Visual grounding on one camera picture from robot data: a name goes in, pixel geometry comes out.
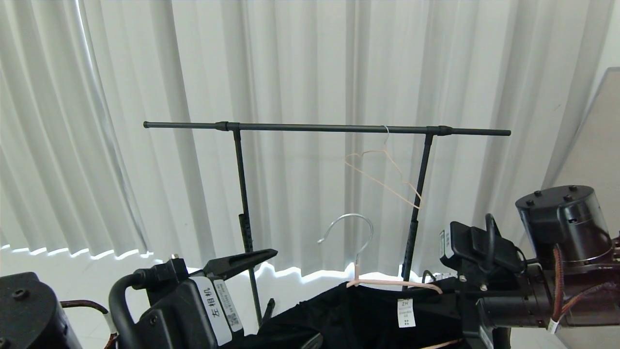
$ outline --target empty hanger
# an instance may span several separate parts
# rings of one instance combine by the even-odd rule
[[[357,172],[359,172],[359,173],[363,174],[364,176],[366,176],[366,177],[368,177],[368,178],[372,179],[373,181],[375,181],[375,182],[379,183],[379,184],[380,184],[380,185],[382,185],[384,188],[386,188],[387,190],[389,190],[390,192],[392,192],[394,195],[398,196],[398,197],[399,197],[401,200],[403,200],[404,202],[406,202],[406,203],[410,204],[411,206],[413,206],[413,207],[415,207],[415,208],[417,208],[417,209],[420,209],[420,207],[419,207],[419,206],[415,205],[413,202],[411,202],[411,201],[407,200],[407,199],[406,199],[406,198],[404,198],[402,195],[400,195],[399,193],[395,192],[395,190],[393,190],[393,189],[392,189],[392,188],[390,188],[389,186],[385,185],[385,183],[381,182],[380,180],[376,179],[375,177],[372,177],[370,174],[368,174],[368,173],[366,173],[366,172],[364,172],[364,171],[360,170],[360,169],[359,169],[359,168],[357,168],[355,165],[353,165],[352,163],[350,163],[350,162],[348,162],[348,161],[347,161],[347,158],[348,158],[348,157],[350,157],[350,156],[357,156],[357,157],[359,157],[359,158],[363,158],[363,157],[364,157],[364,155],[366,155],[366,154],[368,154],[368,153],[384,153],[384,154],[385,154],[385,156],[386,156],[386,158],[387,158],[387,159],[388,159],[388,160],[392,163],[392,165],[394,165],[394,167],[396,167],[396,170],[397,170],[397,171],[398,171],[398,173],[401,175],[401,183],[409,185],[409,187],[411,187],[411,189],[413,189],[413,190],[414,190],[415,195],[416,195],[417,197],[419,197],[419,198],[420,198],[420,202],[422,202],[422,196],[420,195],[420,193],[418,193],[418,191],[417,191],[417,190],[416,190],[416,188],[413,186],[413,184],[411,184],[410,182],[406,182],[406,181],[403,181],[403,180],[402,180],[402,171],[401,171],[401,168],[400,168],[400,167],[398,167],[398,165],[396,164],[396,162],[394,161],[394,159],[392,159],[392,156],[391,156],[391,155],[388,153],[388,151],[387,151],[387,149],[388,149],[388,143],[387,143],[388,141],[387,141],[387,140],[389,139],[389,136],[390,136],[390,133],[389,133],[389,128],[388,128],[387,126],[385,126],[385,125],[384,125],[383,127],[385,127],[385,128],[386,128],[386,130],[387,130],[387,136],[386,136],[386,139],[383,141],[383,148],[382,148],[382,149],[367,150],[367,151],[363,152],[362,154],[358,154],[358,153],[352,153],[352,154],[349,154],[349,155],[345,156],[345,159],[344,159],[345,164],[346,164],[347,166],[349,166],[349,167],[353,168],[355,171],[357,171]]]
[[[348,213],[348,214],[344,214],[341,215],[340,217],[336,218],[335,221],[333,221],[330,225],[329,228],[327,228],[327,231],[325,232],[325,235],[323,235],[323,237],[317,241],[317,243],[322,243],[323,241],[325,241],[325,239],[327,239],[327,236],[329,235],[329,232],[332,230],[332,227],[334,227],[334,225],[347,217],[357,217],[357,218],[361,218],[363,220],[366,221],[366,223],[368,223],[368,226],[370,227],[370,236],[368,237],[368,240],[366,241],[366,243],[364,243],[364,245],[361,247],[361,249],[357,252],[357,255],[355,256],[355,277],[352,281],[349,281],[347,283],[347,287],[351,287],[351,286],[357,286],[360,283],[365,283],[365,284],[374,284],[374,285],[396,285],[396,286],[410,286],[410,287],[420,287],[420,288],[428,288],[428,289],[433,289],[435,291],[437,291],[437,293],[441,294],[443,293],[443,291],[441,291],[441,289],[433,284],[422,284],[422,283],[414,283],[411,281],[388,281],[388,280],[372,280],[372,279],[360,279],[360,255],[362,253],[362,251],[368,246],[368,244],[370,243],[370,240],[373,239],[373,235],[374,235],[374,227],[373,227],[373,223],[366,218],[365,216],[361,215],[361,214],[357,214],[357,213]]]

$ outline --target white floor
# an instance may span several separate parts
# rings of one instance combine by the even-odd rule
[[[49,256],[47,253],[31,255],[29,252],[0,252],[0,275],[34,271],[47,283],[61,301],[90,299],[107,307],[108,292],[112,284],[122,276],[138,268],[147,268],[155,262],[150,258],[131,255],[117,260],[113,255],[93,260],[88,254],[71,258],[63,252]],[[340,284],[350,276],[323,276],[301,278],[293,270],[274,274],[270,268],[258,271],[258,289],[263,309],[269,298],[276,299],[275,314],[309,299],[326,289]],[[237,311],[240,313],[246,333],[257,330],[254,305],[249,280],[241,274],[226,282]],[[129,290],[127,301],[134,319],[138,319],[149,306],[144,291]],[[103,348],[109,331],[105,320],[92,309],[67,309],[67,316],[82,346],[86,349]],[[538,329],[513,330],[514,349],[564,349],[565,346],[553,335]]]

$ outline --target qr code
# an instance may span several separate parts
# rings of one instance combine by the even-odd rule
[[[237,317],[237,314],[228,314],[228,315],[226,315],[226,318],[228,319],[228,324],[230,326],[235,326],[235,325],[240,325],[241,324],[239,322],[239,318]]]

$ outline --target white curtain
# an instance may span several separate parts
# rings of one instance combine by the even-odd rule
[[[242,252],[233,136],[142,128],[144,120],[228,120],[511,129],[507,138],[434,139],[414,270],[438,267],[438,232],[452,220],[480,225],[491,212],[518,241],[513,203],[561,166],[611,6],[4,2],[2,47],[11,49],[0,53],[9,91],[3,130],[5,115],[13,123],[1,139],[2,188],[12,186],[2,194],[5,238],[12,247],[180,253],[190,265]],[[55,22],[60,29],[50,27]],[[343,162],[381,148],[385,135],[243,132],[242,139],[254,247],[278,250],[276,268],[342,270],[366,227],[347,221],[327,244],[316,240],[334,218],[356,212],[376,231],[362,268],[396,273],[411,207]],[[414,186],[423,139],[387,140]],[[382,155],[357,163],[414,200]]]

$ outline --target black garment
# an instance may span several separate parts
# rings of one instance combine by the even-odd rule
[[[431,291],[386,291],[343,283],[271,318],[244,348],[299,348],[317,332],[323,349],[423,348],[463,337],[458,319],[414,307],[415,327],[398,327],[398,299],[422,302]],[[444,347],[469,348],[462,341]]]

